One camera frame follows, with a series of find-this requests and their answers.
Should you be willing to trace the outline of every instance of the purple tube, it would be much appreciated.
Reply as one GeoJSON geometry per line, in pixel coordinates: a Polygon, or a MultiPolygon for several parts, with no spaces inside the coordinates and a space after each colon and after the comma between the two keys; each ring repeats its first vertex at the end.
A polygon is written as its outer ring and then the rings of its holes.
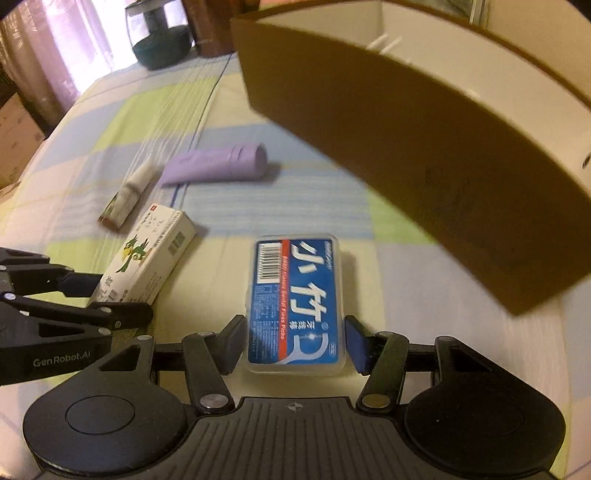
{"type": "Polygon", "coordinates": [[[259,180],[266,171],[267,152],[262,144],[193,150],[171,158],[158,184],[259,180]]]}

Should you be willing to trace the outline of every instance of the beige wall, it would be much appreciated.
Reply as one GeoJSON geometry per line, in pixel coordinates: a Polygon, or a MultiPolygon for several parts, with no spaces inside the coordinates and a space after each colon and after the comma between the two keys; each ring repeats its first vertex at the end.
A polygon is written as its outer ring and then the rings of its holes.
{"type": "Polygon", "coordinates": [[[488,28],[591,98],[591,22],[567,0],[489,0],[488,28]]]}

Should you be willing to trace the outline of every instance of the curtain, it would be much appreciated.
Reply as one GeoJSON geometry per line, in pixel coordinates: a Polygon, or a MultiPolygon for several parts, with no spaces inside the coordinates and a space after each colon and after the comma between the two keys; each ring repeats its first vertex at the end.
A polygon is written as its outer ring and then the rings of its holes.
{"type": "Polygon", "coordinates": [[[97,78],[134,63],[124,8],[132,0],[27,0],[0,24],[0,63],[55,126],[97,78]]]}

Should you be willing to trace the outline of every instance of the clear plastic case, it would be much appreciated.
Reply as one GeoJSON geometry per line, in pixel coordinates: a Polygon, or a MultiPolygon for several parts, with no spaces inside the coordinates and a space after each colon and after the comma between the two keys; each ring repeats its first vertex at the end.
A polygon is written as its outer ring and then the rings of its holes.
{"type": "Polygon", "coordinates": [[[329,234],[257,240],[246,298],[255,372],[332,375],[345,363],[340,252],[329,234]]]}

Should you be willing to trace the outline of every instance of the white bottle cap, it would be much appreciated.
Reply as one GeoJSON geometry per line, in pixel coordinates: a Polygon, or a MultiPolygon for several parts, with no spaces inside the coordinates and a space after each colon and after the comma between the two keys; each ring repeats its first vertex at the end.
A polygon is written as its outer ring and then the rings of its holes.
{"type": "Polygon", "coordinates": [[[131,174],[125,183],[136,190],[138,194],[141,194],[150,184],[155,173],[156,168],[154,167],[152,159],[149,158],[131,174]]]}

